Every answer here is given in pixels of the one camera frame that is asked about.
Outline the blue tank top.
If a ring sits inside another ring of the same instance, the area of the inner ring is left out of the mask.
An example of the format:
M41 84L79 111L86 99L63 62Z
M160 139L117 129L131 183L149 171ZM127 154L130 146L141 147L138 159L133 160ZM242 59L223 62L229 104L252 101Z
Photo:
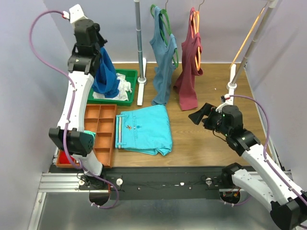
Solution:
M100 66L96 72L92 89L106 98L114 98L119 94L119 80L114 65L104 47L100 49Z

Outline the yellow wooden hanger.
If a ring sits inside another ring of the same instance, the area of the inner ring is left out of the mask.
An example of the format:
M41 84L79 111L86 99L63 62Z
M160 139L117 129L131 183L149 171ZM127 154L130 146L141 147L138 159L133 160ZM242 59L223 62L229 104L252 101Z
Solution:
M258 23L260 17L262 16L262 14L263 14L263 12L264 12L264 10L265 10L265 7L266 7L266 6L264 6L264 7L261 9L261 11L259 12L258 16L256 17L254 23L252 24L252 26L251 26L251 28L250 28L248 34L246 35L244 41L242 42L241 47L239 48L238 52L236 53L236 55L235 55L235 57L234 57L232 63L230 64L229 68L232 68L232 66L234 65L234 63L235 63L235 61L237 60L238 56L239 56L240 53L242 52L243 47L245 46L246 42L248 41L248 39L249 39L251 33L254 31L254 29L255 29L255 27L256 27L256 25L257 25L257 23Z

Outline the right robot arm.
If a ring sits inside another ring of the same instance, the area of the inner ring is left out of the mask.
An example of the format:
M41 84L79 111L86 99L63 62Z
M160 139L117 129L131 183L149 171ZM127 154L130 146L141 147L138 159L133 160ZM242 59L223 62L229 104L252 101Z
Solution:
M242 188L270 213L275 225L292 230L307 219L307 193L291 180L267 154L259 139L243 126L243 115L235 105L215 107L206 103L189 115L196 125L225 136L228 146L247 161L261 177L259 181L238 163L225 167L223 186Z

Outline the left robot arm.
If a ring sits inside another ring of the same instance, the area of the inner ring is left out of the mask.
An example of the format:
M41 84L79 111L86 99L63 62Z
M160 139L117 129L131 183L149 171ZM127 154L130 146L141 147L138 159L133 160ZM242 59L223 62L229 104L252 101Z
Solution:
M94 153L93 134L85 132L84 118L89 92L101 65L101 47L106 40L100 35L99 24L88 19L80 4L63 13L74 29L76 43L68 59L68 91L62 115L49 137L65 152L70 164L82 170L82 181L99 190L107 187L103 164Z

